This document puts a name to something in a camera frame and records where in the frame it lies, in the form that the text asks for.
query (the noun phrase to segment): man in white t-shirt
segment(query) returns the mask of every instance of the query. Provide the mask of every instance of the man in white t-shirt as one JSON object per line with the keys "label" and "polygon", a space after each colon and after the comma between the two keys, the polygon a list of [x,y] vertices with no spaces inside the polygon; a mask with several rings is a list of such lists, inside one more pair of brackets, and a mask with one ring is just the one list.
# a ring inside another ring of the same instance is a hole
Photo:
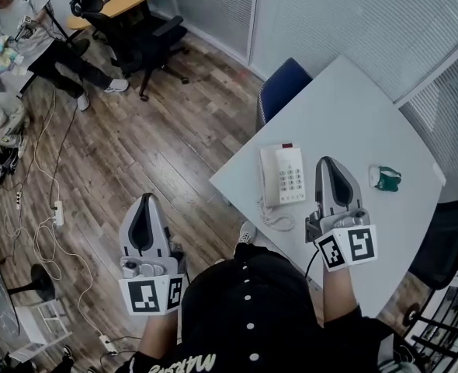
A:
{"label": "man in white t-shirt", "polygon": [[13,94],[0,92],[0,146],[18,148],[20,158],[27,145],[27,136],[18,134],[22,125],[29,126],[29,117],[22,101]]}
{"label": "man in white t-shirt", "polygon": [[10,43],[10,47],[24,57],[23,65],[76,98],[80,110],[88,108],[88,97],[80,84],[63,76],[55,68],[56,62],[60,62],[105,92],[125,91],[129,86],[127,80],[110,78],[97,67],[78,57],[65,42],[57,40],[52,35],[51,19],[45,9],[49,1],[0,0],[0,36],[15,38],[19,33],[20,20],[25,16],[30,17],[35,26],[30,37]]}

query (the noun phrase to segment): black shirt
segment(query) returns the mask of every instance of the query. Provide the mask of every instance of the black shirt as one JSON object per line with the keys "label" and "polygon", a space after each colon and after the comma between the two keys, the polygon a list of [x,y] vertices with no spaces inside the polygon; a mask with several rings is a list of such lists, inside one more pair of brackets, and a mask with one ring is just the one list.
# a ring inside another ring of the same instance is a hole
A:
{"label": "black shirt", "polygon": [[182,343],[161,360],[136,353],[120,373],[377,371],[380,341],[392,333],[359,308],[320,327],[303,275],[278,254],[238,245],[234,260],[186,290]]}

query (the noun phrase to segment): white t-shirt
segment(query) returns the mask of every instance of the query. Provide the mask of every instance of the white t-shirt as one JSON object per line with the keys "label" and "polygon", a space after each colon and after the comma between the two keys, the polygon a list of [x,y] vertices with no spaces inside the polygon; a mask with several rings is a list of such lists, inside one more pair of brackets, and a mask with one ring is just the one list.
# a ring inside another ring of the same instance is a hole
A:
{"label": "white t-shirt", "polygon": [[22,101],[16,96],[8,92],[0,92],[0,120],[4,117],[11,117],[22,107]]}
{"label": "white t-shirt", "polygon": [[[0,36],[17,36],[20,20],[24,16],[34,19],[50,0],[13,0],[5,9],[0,9]],[[23,57],[23,66],[28,68],[53,42],[51,19],[47,16],[36,32],[29,39],[20,39],[18,43],[10,43],[10,47],[18,51]]]}

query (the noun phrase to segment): white corded telephone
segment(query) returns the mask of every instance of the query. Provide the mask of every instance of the white corded telephone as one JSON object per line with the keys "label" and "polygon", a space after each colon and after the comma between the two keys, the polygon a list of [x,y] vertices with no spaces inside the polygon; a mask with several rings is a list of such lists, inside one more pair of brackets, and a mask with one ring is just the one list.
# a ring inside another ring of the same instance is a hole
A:
{"label": "white corded telephone", "polygon": [[[280,205],[305,201],[301,149],[293,144],[270,145],[259,150],[263,197],[258,208],[264,224],[277,231],[290,231],[295,220],[289,214],[275,214]],[[287,225],[277,225],[287,221]]]}

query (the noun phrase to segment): colorful cloth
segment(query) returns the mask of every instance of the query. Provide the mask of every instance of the colorful cloth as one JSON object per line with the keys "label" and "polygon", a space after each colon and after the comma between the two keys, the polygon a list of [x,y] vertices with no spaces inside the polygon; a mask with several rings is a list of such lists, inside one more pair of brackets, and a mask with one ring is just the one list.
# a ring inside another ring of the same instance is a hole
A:
{"label": "colorful cloth", "polygon": [[9,47],[10,40],[13,40],[10,36],[0,37],[0,73],[10,71],[14,75],[25,75],[27,68],[22,66],[24,57]]}

